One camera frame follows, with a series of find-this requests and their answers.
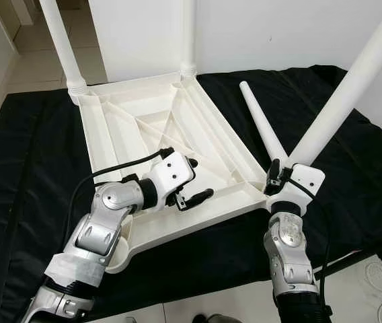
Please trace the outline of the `white plastic table leg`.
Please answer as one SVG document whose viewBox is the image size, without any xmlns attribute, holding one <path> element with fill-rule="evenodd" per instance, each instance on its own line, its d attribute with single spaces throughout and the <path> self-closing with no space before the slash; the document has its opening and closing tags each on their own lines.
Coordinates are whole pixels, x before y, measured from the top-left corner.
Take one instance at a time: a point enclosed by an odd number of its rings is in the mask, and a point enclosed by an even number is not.
<svg viewBox="0 0 382 323">
<path fill-rule="evenodd" d="M 239 88 L 247 104 L 247 108 L 249 108 L 250 114 L 252 114 L 252 119 L 258 129 L 259 135 L 264 142 L 268 156 L 271 157 L 273 161 L 276 159 L 279 160 L 280 166 L 286 166 L 289 155 L 286 153 L 283 145 L 281 145 L 280 139 L 277 137 L 271 123 L 265 116 L 258 99 L 256 99 L 253 90 L 250 89 L 250 85 L 243 81 L 239 83 Z"/>
<path fill-rule="evenodd" d="M 288 167 L 295 164 L 310 166 L 317 159 L 381 70 L 382 22 L 289 155 Z"/>
<path fill-rule="evenodd" d="M 87 95 L 89 89 L 77 64 L 58 3 L 56 0 L 38 0 L 38 3 L 41 6 L 44 21 L 46 21 L 56 54 L 64 71 L 68 95 L 75 105 L 80 106 L 81 97 Z"/>
<path fill-rule="evenodd" d="M 194 61 L 196 0 L 182 0 L 180 13 L 180 75 L 191 78 L 197 74 Z"/>
</svg>

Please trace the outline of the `black metal stand leg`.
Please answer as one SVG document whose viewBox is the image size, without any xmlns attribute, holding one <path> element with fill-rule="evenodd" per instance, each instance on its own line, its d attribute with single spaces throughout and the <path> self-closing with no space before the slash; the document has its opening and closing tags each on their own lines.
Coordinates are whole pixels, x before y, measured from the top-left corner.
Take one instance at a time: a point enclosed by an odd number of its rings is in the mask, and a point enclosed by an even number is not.
<svg viewBox="0 0 382 323">
<path fill-rule="evenodd" d="M 354 252 L 348 253 L 341 258 L 333 259 L 330 255 L 323 256 L 324 265 L 321 265 L 320 268 L 314 273 L 314 276 L 317 280 L 321 278 L 332 276 L 338 271 L 344 270 L 345 268 L 351 267 L 358 262 L 361 262 L 365 259 L 370 258 L 370 256 L 376 256 L 379 253 L 378 248 L 369 248 L 366 250 L 354 250 Z"/>
</svg>

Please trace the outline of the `grey right robot foot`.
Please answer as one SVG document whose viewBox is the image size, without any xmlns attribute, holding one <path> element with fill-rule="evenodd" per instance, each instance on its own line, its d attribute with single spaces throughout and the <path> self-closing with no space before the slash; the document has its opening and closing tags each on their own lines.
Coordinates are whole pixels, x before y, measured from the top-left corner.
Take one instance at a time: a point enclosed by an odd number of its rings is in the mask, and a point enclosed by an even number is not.
<svg viewBox="0 0 382 323">
<path fill-rule="evenodd" d="M 197 314 L 191 323 L 233 323 L 233 319 L 222 314 Z"/>
</svg>

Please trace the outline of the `black table cloth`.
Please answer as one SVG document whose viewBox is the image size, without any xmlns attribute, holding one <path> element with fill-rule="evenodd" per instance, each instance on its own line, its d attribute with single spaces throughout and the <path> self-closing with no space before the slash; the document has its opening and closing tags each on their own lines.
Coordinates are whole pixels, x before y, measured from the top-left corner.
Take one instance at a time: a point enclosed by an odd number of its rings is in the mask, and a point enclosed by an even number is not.
<svg viewBox="0 0 382 323">
<path fill-rule="evenodd" d="M 262 167 L 269 157 L 239 90 L 246 81 L 286 150 L 345 76 L 330 65 L 202 74 L 197 80 Z M 382 129 L 354 111 L 313 166 L 326 175 L 305 218 L 308 255 L 382 243 Z M 59 252 L 70 196 L 91 172 L 78 107 L 62 89 L 10 94 L 0 109 L 0 323 L 19 323 Z M 133 256 L 97 289 L 92 319 L 269 278 L 256 210 Z"/>
</svg>

